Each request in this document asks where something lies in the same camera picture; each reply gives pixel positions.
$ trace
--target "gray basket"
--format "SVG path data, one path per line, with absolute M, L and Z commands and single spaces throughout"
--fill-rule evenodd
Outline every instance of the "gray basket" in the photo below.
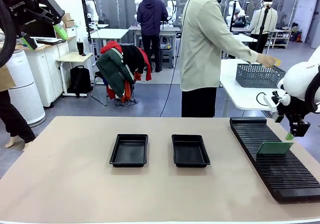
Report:
M 286 72 L 274 66 L 265 68 L 261 64 L 238 64 L 236 81 L 244 88 L 277 88 Z

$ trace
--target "black tray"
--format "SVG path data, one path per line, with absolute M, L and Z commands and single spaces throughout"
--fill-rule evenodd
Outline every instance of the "black tray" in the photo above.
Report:
M 148 135 L 118 134 L 110 158 L 114 167 L 143 167 L 147 163 Z
M 278 202 L 320 201 L 320 184 L 291 152 L 257 155 L 262 142 L 281 142 L 265 118 L 230 118 L 230 126 L 269 192 Z
M 173 160 L 177 167 L 205 168 L 210 165 L 204 141 L 200 135 L 172 135 Z

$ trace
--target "navy hoodie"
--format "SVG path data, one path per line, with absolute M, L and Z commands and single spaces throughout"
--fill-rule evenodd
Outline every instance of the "navy hoodie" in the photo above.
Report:
M 161 21 L 167 21 L 167 18 L 168 12 L 161 0 L 143 0 L 139 4 L 137 21 L 143 35 L 159 34 Z

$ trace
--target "person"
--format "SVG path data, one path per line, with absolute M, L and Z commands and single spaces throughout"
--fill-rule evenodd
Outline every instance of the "person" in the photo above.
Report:
M 142 43 L 151 64 L 150 42 L 155 58 L 155 72 L 161 72 L 160 62 L 160 25 L 161 21 L 167 21 L 168 12 L 161 0 L 143 0 L 138 7 L 137 21 L 141 24 Z
M 6 131 L 10 133 L 10 141 L 5 148 L 13 146 L 20 137 L 24 140 L 25 150 L 36 137 L 26 120 L 11 104 L 8 90 L 14 86 L 15 82 L 4 65 L 0 68 L 0 119 L 4 122 Z
M 265 15 L 265 9 L 267 5 L 264 5 L 262 9 L 257 10 L 252 17 L 249 30 L 251 31 L 250 37 L 258 39 L 260 33 L 260 27 L 262 25 L 263 17 Z M 258 53 L 263 53 L 264 47 L 268 40 L 268 35 L 270 32 L 274 31 L 278 21 L 278 12 L 272 7 L 269 9 L 269 12 L 265 19 L 265 26 L 262 33 L 261 41 L 259 47 L 257 47 L 257 42 L 252 42 L 249 47 L 253 50 L 256 50 Z
M 182 14 L 182 117 L 214 117 L 221 51 L 272 67 L 276 59 L 251 50 L 229 31 L 217 0 L 189 0 Z

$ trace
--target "green card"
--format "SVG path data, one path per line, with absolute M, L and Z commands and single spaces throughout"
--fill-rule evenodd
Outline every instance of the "green card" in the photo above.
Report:
M 259 148 L 257 155 L 263 154 L 278 154 L 284 155 L 291 148 L 294 143 L 283 143 L 283 142 L 264 142 Z

